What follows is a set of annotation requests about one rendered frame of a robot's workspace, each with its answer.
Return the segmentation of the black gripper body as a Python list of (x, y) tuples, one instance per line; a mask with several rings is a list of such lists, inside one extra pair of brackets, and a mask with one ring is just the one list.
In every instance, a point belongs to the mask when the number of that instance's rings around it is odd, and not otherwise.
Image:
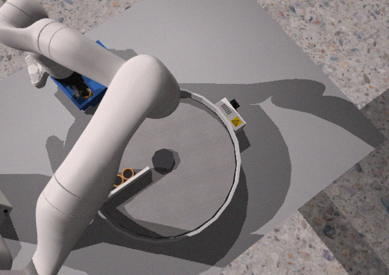
[(64, 79), (54, 78), (54, 79), (59, 83), (68, 85), (73, 90), (73, 88), (72, 88), (73, 85), (75, 85), (76, 88), (79, 88), (81, 86), (81, 84), (77, 80), (79, 78), (79, 76), (80, 76), (80, 74), (78, 74), (77, 72), (74, 71), (74, 73), (67, 78), (64, 78)]

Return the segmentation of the blue open crate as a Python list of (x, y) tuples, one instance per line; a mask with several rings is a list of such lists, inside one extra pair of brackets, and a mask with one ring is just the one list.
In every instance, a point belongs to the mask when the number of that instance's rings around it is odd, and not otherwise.
[(93, 93), (93, 95), (88, 99), (85, 100), (83, 97), (74, 99), (74, 90), (71, 90), (68, 85), (60, 84), (57, 82), (54, 78), (54, 82), (60, 87), (60, 89), (63, 90), (63, 92), (71, 99), (71, 101), (85, 114), (89, 113), (94, 106), (96, 106), (98, 103), (100, 103), (107, 91), (107, 87), (85, 77), (82, 75), (82, 78), (84, 79), (84, 82), (88, 85), (88, 89), (90, 89)]

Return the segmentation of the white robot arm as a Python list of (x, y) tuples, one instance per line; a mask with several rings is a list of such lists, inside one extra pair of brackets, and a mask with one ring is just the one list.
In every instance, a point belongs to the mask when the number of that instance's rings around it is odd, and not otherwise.
[[(34, 24), (35, 23), (35, 24)], [(24, 28), (24, 29), (22, 29)], [(0, 42), (26, 51), (32, 84), (74, 71), (107, 87), (90, 123), (37, 201), (37, 249), (22, 270), (0, 234), (0, 275), (57, 275), (115, 184), (121, 158), (146, 119), (178, 107), (177, 80), (156, 57), (125, 61), (84, 34), (50, 19), (36, 0), (7, 0), (0, 8)]]

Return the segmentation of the grey round turntable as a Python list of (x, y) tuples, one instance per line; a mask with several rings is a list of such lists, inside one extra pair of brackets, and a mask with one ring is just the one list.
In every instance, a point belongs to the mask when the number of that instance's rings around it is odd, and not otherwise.
[(236, 134), (246, 125), (235, 110), (240, 105), (226, 97), (213, 104), (180, 91), (172, 114), (146, 118), (134, 133), (118, 175), (125, 168), (136, 175), (128, 170), (125, 176), (131, 178), (123, 184), (118, 177), (119, 187), (98, 211), (113, 229), (135, 240), (175, 242), (200, 233), (229, 205), (239, 182)]

